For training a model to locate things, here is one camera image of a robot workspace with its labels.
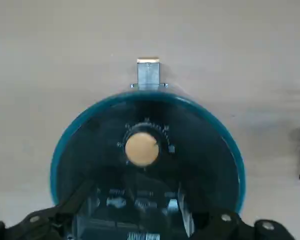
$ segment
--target metal bracket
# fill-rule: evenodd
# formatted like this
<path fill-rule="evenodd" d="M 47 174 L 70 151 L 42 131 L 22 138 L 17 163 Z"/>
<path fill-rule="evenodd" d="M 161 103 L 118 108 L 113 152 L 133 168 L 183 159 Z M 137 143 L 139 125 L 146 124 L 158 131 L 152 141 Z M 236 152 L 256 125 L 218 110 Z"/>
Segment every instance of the metal bracket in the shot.
<path fill-rule="evenodd" d="M 158 57 L 139 57 L 136 60 L 137 83 L 130 87 L 140 90 L 157 90 L 159 86 L 168 87 L 167 83 L 160 83 L 160 60 Z"/>

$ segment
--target screw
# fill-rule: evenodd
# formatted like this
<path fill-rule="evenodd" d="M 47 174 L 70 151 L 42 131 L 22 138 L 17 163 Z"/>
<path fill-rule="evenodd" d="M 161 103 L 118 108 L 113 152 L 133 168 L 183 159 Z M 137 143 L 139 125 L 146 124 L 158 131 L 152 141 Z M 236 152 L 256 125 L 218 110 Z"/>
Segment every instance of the screw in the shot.
<path fill-rule="evenodd" d="M 39 216 L 33 216 L 30 218 L 30 223 L 35 223 L 36 221 L 38 221 L 40 219 Z"/>
<path fill-rule="evenodd" d="M 231 217 L 228 214 L 222 214 L 221 219 L 225 222 L 231 222 Z"/>
<path fill-rule="evenodd" d="M 275 229 L 275 226 L 269 221 L 264 221 L 262 223 L 262 227 L 264 227 L 267 230 L 271 230 L 271 231 Z"/>

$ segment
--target round knob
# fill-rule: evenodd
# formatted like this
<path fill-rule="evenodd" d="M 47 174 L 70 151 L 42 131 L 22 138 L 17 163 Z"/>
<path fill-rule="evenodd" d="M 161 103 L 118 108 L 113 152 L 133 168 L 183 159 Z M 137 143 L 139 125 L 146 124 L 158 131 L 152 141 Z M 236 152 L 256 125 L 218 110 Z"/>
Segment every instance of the round knob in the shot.
<path fill-rule="evenodd" d="M 152 164 L 159 154 L 157 140 L 146 132 L 137 132 L 125 144 L 125 154 L 133 164 L 145 167 Z"/>

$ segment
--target label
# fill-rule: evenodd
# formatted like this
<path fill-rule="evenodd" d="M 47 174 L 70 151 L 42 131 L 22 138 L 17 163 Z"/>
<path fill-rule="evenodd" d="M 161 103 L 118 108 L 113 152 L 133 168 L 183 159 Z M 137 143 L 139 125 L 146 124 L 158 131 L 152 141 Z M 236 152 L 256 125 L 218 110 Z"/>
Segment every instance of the label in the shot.
<path fill-rule="evenodd" d="M 169 150 L 169 153 L 174 154 L 176 152 L 175 145 L 169 145 L 168 150 Z"/>
<path fill-rule="evenodd" d="M 109 190 L 109 194 L 115 194 L 115 195 L 124 195 L 126 192 L 125 189 L 116 189 L 116 188 L 111 188 Z"/>
<path fill-rule="evenodd" d="M 128 232 L 126 240 L 160 240 L 160 234 Z"/>
<path fill-rule="evenodd" d="M 124 146 L 124 144 L 123 144 L 122 142 L 118 141 L 118 142 L 116 143 L 116 146 L 117 146 L 118 148 L 122 148 L 122 147 Z"/>
<path fill-rule="evenodd" d="M 123 197 L 108 197 L 106 199 L 107 206 L 114 206 L 117 209 L 123 208 L 127 204 L 126 200 Z"/>
<path fill-rule="evenodd" d="M 134 205 L 141 209 L 156 209 L 157 203 L 154 201 L 149 201 L 146 198 L 138 198 L 135 200 Z"/>

